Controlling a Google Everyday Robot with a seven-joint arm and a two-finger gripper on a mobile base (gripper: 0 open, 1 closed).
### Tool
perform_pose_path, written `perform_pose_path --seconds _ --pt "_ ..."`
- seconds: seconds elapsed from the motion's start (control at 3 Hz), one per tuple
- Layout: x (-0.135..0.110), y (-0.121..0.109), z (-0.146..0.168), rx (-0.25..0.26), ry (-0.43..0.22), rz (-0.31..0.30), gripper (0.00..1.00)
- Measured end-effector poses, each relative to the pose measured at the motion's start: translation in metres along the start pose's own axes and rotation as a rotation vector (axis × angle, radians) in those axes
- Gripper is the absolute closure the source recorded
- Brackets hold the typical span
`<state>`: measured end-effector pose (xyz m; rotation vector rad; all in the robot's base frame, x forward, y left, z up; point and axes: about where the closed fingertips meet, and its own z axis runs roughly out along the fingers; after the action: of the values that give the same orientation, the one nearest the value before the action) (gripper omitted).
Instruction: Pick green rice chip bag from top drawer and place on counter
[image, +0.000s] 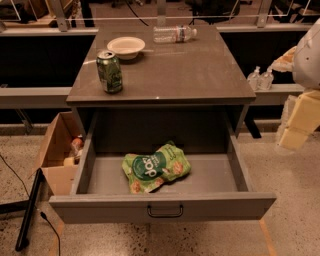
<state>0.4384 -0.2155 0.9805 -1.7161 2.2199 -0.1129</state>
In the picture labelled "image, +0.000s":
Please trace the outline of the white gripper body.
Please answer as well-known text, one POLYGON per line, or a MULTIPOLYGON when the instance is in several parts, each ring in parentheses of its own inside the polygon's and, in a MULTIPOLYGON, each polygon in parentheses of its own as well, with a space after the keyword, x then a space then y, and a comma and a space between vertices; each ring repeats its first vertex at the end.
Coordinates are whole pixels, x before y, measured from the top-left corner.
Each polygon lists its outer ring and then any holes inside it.
POLYGON ((289 95, 285 101, 277 136, 285 131, 310 135, 320 126, 320 91, 308 89, 299 96, 289 95))

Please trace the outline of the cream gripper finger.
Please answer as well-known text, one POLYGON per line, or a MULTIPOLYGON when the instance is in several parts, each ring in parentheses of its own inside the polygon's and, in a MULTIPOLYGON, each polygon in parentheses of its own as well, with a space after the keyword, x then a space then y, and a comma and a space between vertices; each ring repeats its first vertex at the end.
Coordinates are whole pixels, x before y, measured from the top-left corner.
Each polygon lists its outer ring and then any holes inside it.
POLYGON ((285 127, 280 127, 276 133, 277 145, 292 151, 300 149, 308 137, 308 134, 301 133, 299 130, 289 130, 285 127))
POLYGON ((272 62, 271 69, 277 72, 291 72, 293 70, 295 51, 296 46, 290 48, 282 56, 272 62))

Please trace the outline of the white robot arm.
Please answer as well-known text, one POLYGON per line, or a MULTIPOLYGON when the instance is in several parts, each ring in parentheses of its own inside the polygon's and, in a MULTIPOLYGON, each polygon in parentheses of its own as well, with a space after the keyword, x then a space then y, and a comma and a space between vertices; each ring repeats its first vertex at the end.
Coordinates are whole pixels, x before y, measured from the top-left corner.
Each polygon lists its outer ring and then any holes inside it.
POLYGON ((320 126, 320 19, 271 68, 291 72, 294 82, 305 88, 296 98, 278 142, 282 148, 298 150, 320 126))

